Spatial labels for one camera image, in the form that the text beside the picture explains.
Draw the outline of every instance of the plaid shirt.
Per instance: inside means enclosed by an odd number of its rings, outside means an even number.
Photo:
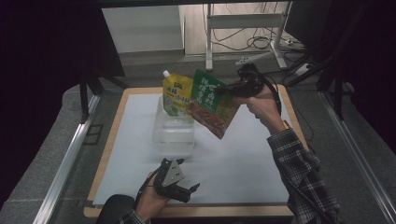
[[[267,140],[273,150],[274,160],[277,161],[276,166],[278,166],[278,169],[282,169],[284,175],[295,186],[298,186],[298,189],[304,195],[317,204],[334,223],[344,223],[338,216],[340,208],[338,202],[330,194],[323,180],[318,175],[319,159],[304,149],[295,132],[292,129],[287,129],[281,133],[273,134]],[[294,192],[290,183],[286,181],[285,176],[282,175],[281,177],[290,195],[288,207],[296,216],[297,222],[302,224],[326,223],[311,205],[307,204]],[[120,218],[119,223],[144,224],[143,220],[134,211]]]

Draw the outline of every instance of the white metal stand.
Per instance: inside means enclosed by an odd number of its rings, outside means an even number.
[[[279,50],[279,41],[285,28],[291,2],[288,2],[282,13],[244,14],[244,15],[212,15],[210,4],[207,5],[207,40],[206,40],[206,71],[213,70],[212,29],[264,28],[277,27],[276,38],[271,48],[276,56],[280,69],[286,69],[285,60]]]

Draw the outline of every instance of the gray carpet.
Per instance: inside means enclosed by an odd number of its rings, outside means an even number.
[[[232,57],[232,60],[220,57],[214,62],[213,74],[224,82],[237,79],[234,62],[240,56]],[[256,64],[261,72],[278,70],[274,58],[263,59]],[[161,86],[163,70],[192,76],[195,69],[205,69],[205,63],[199,58],[189,59],[187,62],[163,60],[163,62],[146,61],[143,64],[124,60],[123,65],[126,77],[120,77],[120,80],[132,87]],[[283,78],[282,73],[272,74],[272,76],[276,81]],[[341,215],[346,223],[387,223],[318,96],[315,89],[317,79],[318,76],[312,76],[296,87],[288,88],[288,92],[307,143],[321,160],[320,173],[341,204]],[[78,154],[49,223],[95,222],[94,219],[84,217],[82,211],[122,95],[122,88],[102,78],[101,82],[105,87],[105,92],[101,96],[92,121],[92,133],[102,129],[101,134],[85,138],[85,144]],[[64,94],[63,108],[58,119],[30,168],[5,203],[0,213],[0,223],[32,223],[35,219],[79,124],[78,90],[79,88],[75,87]],[[343,103],[348,128],[377,177],[395,201],[396,159],[394,154],[356,111],[348,96],[344,97]],[[224,218],[217,223],[235,221],[237,221],[236,218]],[[263,220],[257,218],[244,219],[244,222],[264,223]],[[166,220],[157,220],[153,223],[166,223]]]

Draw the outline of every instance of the plastic container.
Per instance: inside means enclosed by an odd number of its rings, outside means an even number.
[[[163,97],[158,100],[153,142],[168,160],[188,158],[194,149],[194,119],[171,117],[163,110]]]

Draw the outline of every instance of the person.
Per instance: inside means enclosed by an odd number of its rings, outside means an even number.
[[[290,195],[288,207],[294,214],[296,222],[344,223],[339,216],[340,206],[337,200],[330,194],[318,174],[319,159],[304,148],[293,129],[285,126],[269,88],[263,88],[253,97],[233,99],[239,105],[247,105],[249,111],[270,132],[271,136],[267,141],[273,151],[282,182]],[[158,195],[154,188],[147,187],[136,210],[131,210],[126,216],[121,217],[119,223],[148,222],[161,212],[168,201],[169,199]]]

